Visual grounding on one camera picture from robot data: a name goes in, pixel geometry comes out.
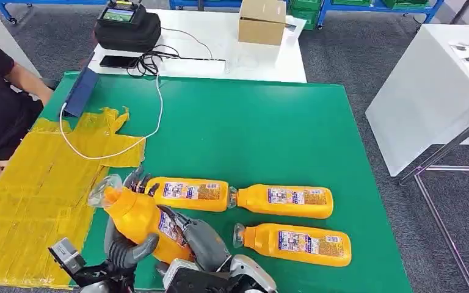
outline plastic bottle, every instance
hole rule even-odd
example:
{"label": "plastic bottle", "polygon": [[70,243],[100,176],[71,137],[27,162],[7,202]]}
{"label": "plastic bottle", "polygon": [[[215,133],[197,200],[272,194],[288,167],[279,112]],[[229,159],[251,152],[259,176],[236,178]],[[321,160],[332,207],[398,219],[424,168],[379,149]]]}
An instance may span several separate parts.
{"label": "plastic bottle", "polygon": [[225,211],[231,199],[227,182],[208,179],[155,177],[146,184],[149,192],[157,204],[211,212]]}
{"label": "plastic bottle", "polygon": [[256,184],[234,196],[238,206],[262,214],[326,219],[333,211],[332,193],[324,187]]}
{"label": "plastic bottle", "polygon": [[171,263],[175,258],[193,260],[175,222],[162,212],[154,198],[123,187],[121,177],[105,177],[90,193],[88,204],[103,208],[125,237],[140,244],[148,234],[157,233],[159,243],[153,256]]}
{"label": "plastic bottle", "polygon": [[332,267],[351,261],[350,240],[342,232],[280,224],[236,224],[234,230],[234,247],[250,247],[261,255]]}

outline green bin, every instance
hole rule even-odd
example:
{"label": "green bin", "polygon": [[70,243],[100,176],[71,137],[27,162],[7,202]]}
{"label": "green bin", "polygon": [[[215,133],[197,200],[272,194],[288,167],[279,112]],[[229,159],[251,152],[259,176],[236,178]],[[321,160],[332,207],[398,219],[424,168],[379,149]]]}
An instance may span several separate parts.
{"label": "green bin", "polygon": [[306,20],[304,29],[312,31],[317,27],[317,17],[319,16],[318,10],[305,10],[305,9],[295,9],[290,10],[290,14],[295,18],[301,18]]}
{"label": "green bin", "polygon": [[370,6],[371,0],[332,0],[333,4]]}
{"label": "green bin", "polygon": [[391,9],[425,8],[428,0],[382,0]]}
{"label": "green bin", "polygon": [[292,9],[319,10],[321,0],[290,0]]}

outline blue metal rack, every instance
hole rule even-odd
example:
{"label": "blue metal rack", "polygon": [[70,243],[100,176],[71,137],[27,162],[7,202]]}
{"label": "blue metal rack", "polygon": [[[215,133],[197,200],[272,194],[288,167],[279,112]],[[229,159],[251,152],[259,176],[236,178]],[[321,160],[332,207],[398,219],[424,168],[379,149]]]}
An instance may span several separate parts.
{"label": "blue metal rack", "polygon": [[372,12],[393,12],[393,13],[420,13],[425,14],[427,17],[423,23],[429,23],[438,9],[443,4],[445,0],[437,0],[436,4],[432,7],[425,8],[398,8],[391,9],[387,7],[382,0],[373,0],[371,6],[359,6],[359,5],[342,5],[342,4],[332,4],[332,0],[323,0],[321,5],[321,12],[319,13],[319,20],[317,22],[318,28],[322,28],[322,22],[326,16],[326,12],[329,10],[337,11],[372,11]]}
{"label": "blue metal rack", "polygon": [[6,19],[16,24],[17,20],[11,16],[10,12],[6,9],[6,4],[17,3],[26,4],[32,7],[33,4],[89,4],[89,5],[104,5],[108,0],[0,0],[0,11]]}
{"label": "blue metal rack", "polygon": [[[170,9],[182,9],[183,7],[197,7],[197,0],[169,0]],[[242,0],[239,1],[204,1],[204,7],[234,7],[238,8],[242,5]]]}

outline yellow plastic bag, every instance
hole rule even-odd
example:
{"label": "yellow plastic bag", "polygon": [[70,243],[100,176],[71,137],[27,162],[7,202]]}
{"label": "yellow plastic bag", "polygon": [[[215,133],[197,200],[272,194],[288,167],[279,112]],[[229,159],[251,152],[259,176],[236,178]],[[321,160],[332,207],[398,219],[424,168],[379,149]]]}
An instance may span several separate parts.
{"label": "yellow plastic bag", "polygon": [[[85,113],[74,131],[63,130],[87,156],[115,153],[140,137],[115,134],[127,121],[104,108]],[[81,249],[94,208],[87,195],[109,167],[137,167],[145,142],[122,155],[103,160],[78,156],[63,140],[57,122],[37,120],[0,177],[0,285],[66,288],[69,276],[53,261],[48,247],[68,237]]]}

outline white desk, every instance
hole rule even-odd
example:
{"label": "white desk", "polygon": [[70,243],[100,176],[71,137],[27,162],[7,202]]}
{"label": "white desk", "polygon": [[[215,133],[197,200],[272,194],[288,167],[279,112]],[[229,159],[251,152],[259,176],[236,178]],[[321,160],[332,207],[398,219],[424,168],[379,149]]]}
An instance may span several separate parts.
{"label": "white desk", "polygon": [[[238,13],[160,9],[147,11],[159,15],[162,27],[179,29],[192,34],[208,45],[214,59],[226,60],[226,70],[213,75],[203,74],[207,68],[206,70],[186,68],[182,73],[177,74],[165,74],[161,71],[161,75],[303,83],[307,81],[297,41],[292,45],[283,40],[279,47],[240,43],[237,41]],[[209,53],[204,46],[181,32],[162,30],[158,44],[175,48],[182,57],[209,58]],[[98,45],[89,68],[101,74],[126,74],[126,70],[100,67],[100,61],[105,55],[140,56],[140,53],[108,50]],[[207,67],[208,63],[204,61],[201,65]]]}
{"label": "white desk", "polygon": [[8,56],[15,60],[20,65],[27,68],[36,76],[40,77],[37,69],[33,66],[29,58],[25,55],[21,47],[17,45],[15,39],[10,35],[6,27],[2,25],[0,20],[0,49],[3,50]]}
{"label": "white desk", "polygon": [[450,42],[469,43],[469,26],[422,25],[366,110],[391,176],[469,126],[469,73]]}

